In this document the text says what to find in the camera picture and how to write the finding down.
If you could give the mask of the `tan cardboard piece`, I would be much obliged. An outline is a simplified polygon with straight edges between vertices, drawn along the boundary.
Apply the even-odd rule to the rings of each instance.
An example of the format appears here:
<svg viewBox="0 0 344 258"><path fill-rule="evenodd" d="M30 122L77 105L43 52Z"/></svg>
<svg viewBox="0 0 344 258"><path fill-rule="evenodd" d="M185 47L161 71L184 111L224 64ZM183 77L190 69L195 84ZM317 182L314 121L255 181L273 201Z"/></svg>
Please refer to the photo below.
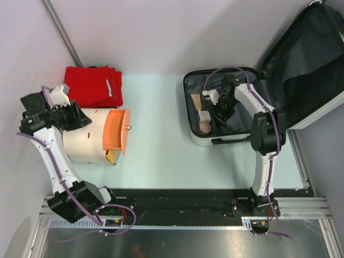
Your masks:
<svg viewBox="0 0 344 258"><path fill-rule="evenodd" d="M202 110L202 101L200 94L191 94L191 99L196 111Z"/></svg>

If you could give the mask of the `red garment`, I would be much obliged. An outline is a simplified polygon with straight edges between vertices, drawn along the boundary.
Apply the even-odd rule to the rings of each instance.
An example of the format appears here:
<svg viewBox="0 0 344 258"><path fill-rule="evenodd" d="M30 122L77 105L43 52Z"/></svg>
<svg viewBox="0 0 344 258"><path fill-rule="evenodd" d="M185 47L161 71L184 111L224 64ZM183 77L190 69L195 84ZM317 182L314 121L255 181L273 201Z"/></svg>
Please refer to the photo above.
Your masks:
<svg viewBox="0 0 344 258"><path fill-rule="evenodd" d="M109 66L66 68L64 83L68 97L82 108L113 108L122 106L122 72Z"/></svg>

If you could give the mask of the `orange drum drawer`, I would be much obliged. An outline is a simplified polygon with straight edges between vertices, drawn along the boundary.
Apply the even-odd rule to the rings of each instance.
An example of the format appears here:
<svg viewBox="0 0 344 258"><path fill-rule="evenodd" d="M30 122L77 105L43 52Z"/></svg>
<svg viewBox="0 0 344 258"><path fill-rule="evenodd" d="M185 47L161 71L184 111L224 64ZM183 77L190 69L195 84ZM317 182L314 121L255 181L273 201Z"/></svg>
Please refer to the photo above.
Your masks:
<svg viewBox="0 0 344 258"><path fill-rule="evenodd" d="M121 151L124 155L131 126L130 109L111 109L103 130L103 149Z"/></svg>

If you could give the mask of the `yellow drum drawer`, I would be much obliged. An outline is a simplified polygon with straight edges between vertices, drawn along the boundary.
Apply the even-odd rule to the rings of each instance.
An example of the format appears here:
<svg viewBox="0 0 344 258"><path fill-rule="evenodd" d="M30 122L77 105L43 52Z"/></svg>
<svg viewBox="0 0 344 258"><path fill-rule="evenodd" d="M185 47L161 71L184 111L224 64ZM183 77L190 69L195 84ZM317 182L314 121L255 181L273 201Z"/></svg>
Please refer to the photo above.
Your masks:
<svg viewBox="0 0 344 258"><path fill-rule="evenodd" d="M121 155L121 151L109 149L105 150L105 158L110 164L116 164L118 162L118 159Z"/></svg>

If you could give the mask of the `space astronaut print suitcase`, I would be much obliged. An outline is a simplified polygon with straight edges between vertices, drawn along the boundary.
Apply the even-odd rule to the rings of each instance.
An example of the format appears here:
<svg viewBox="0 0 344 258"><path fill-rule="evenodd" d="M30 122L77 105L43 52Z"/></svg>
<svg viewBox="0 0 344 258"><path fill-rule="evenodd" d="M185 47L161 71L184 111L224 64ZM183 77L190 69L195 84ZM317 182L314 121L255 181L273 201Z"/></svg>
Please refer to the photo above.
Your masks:
<svg viewBox="0 0 344 258"><path fill-rule="evenodd" d="M229 76L250 82L263 99L286 115L289 130L303 129L343 103L343 15L315 1L293 21L280 40L261 60L257 69L225 68L189 72L183 79L192 141L199 146L246 141L252 119L238 103L229 120L211 113L211 101L203 90L225 93L221 80ZM197 111L191 94L200 94L202 110L211 116L211 133L198 129Z"/></svg>

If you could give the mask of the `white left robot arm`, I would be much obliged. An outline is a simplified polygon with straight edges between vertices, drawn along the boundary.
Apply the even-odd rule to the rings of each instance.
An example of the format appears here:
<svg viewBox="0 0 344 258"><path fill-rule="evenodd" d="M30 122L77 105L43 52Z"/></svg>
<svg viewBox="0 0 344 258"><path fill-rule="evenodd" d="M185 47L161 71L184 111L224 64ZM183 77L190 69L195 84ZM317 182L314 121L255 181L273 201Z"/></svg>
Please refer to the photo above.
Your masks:
<svg viewBox="0 0 344 258"><path fill-rule="evenodd" d="M70 223L88 216L102 225L94 217L95 211L101 208L112 215L118 211L119 202L112 198L107 187L99 188L79 177L63 146L61 134L86 127L92 120L76 101L49 104L43 91L26 95L20 101L25 111L18 135L30 139L46 165L53 192L53 197L47 201L48 207Z"/></svg>

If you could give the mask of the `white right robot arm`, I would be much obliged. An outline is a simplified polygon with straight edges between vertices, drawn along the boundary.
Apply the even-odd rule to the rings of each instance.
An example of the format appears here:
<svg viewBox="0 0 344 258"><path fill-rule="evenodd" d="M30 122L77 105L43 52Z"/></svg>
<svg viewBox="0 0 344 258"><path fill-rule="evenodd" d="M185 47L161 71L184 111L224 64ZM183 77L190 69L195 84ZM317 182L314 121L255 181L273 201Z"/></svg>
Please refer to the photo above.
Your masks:
<svg viewBox="0 0 344 258"><path fill-rule="evenodd" d="M276 159L286 142L285 112L268 104L248 81L225 76L221 80L225 93L211 94L211 109L228 120L240 103L252 117L249 141L256 154L255 176L246 209L255 216L276 215L273 176Z"/></svg>

